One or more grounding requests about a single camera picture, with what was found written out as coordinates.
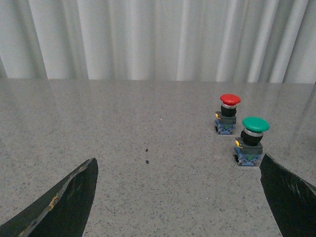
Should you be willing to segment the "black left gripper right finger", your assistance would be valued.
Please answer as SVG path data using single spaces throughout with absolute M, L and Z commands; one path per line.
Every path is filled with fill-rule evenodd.
M 316 187 L 265 154 L 260 164 L 261 184 L 284 237 L 316 235 Z

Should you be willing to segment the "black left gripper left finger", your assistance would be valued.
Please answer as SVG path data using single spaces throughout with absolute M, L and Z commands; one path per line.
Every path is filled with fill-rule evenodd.
M 88 159 L 35 202 L 0 227 L 2 237 L 80 237 L 98 178 L 98 163 Z

